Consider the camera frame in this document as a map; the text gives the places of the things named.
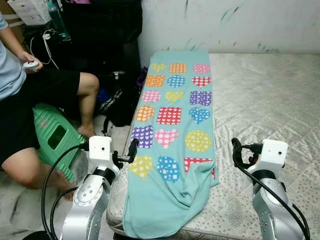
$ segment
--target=bare foot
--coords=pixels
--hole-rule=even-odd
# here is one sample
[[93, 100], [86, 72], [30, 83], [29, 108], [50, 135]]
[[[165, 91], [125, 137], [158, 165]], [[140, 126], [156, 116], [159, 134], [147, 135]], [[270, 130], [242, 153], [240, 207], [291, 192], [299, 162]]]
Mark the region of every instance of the bare foot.
[[[59, 178], [61, 180], [61, 186], [58, 187], [59, 193], [63, 193], [64, 191], [67, 191], [68, 189], [74, 188], [76, 185], [72, 184], [67, 180], [66, 175], [64, 172], [60, 169], [57, 169], [57, 174], [59, 175]], [[68, 192], [66, 195], [64, 195], [65, 200], [72, 201], [74, 197], [75, 191]]]
[[95, 133], [95, 129], [93, 126], [89, 126], [89, 127], [84, 127], [84, 126], [80, 126], [78, 128], [78, 133], [80, 133], [81, 135], [87, 137], [87, 138], [90, 138], [92, 136], [95, 136], [96, 133]]

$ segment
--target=yellow circle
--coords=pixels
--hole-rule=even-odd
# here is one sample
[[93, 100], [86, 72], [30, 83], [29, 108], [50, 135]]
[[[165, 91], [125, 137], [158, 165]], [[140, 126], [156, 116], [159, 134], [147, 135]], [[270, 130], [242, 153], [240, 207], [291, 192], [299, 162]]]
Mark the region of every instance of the yellow circle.
[[205, 152], [211, 146], [211, 138], [204, 131], [193, 130], [185, 136], [186, 147], [194, 152]]

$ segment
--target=hand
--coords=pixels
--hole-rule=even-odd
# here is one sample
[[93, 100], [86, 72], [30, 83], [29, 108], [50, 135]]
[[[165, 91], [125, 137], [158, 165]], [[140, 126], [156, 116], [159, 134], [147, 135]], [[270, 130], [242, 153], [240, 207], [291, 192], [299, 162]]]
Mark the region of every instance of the hand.
[[20, 62], [21, 62], [22, 64], [24, 64], [24, 63], [26, 63], [26, 62], [33, 62], [33, 61], [37, 61], [37, 62], [39, 63], [39, 66], [37, 66], [37, 67], [34, 69], [34, 71], [30, 71], [30, 70], [25, 69], [25, 72], [26, 72], [27, 74], [34, 74], [34, 73], [40, 71], [40, 70], [43, 68], [43, 66], [44, 66], [44, 65], [42, 64], [42, 62], [41, 62], [38, 58], [32, 56], [31, 54], [29, 54], [29, 53], [26, 52], [26, 51], [23, 51], [22, 53], [18, 54], [17, 57], [18, 57], [18, 59], [20, 60]]

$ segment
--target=mattress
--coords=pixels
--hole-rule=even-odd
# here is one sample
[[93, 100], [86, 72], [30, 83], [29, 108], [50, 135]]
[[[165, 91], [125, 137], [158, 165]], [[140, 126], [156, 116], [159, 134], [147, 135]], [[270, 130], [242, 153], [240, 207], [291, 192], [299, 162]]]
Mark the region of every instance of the mattress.
[[[203, 210], [169, 239], [262, 239], [253, 186], [233, 165], [231, 139], [237, 137], [243, 144], [266, 138], [288, 143], [280, 180], [305, 215], [311, 239], [320, 240], [320, 55], [220, 53], [210, 60], [220, 183]], [[125, 164], [106, 212], [109, 226], [122, 235], [127, 191]]]

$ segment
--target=black shorts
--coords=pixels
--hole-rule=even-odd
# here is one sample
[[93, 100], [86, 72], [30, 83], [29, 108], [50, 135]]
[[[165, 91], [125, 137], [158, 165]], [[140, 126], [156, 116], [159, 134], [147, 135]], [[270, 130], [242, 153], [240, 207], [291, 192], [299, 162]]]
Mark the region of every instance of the black shorts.
[[80, 72], [44, 68], [28, 74], [17, 94], [0, 101], [0, 166], [20, 150], [40, 147], [32, 107], [38, 103], [68, 107], [79, 82]]

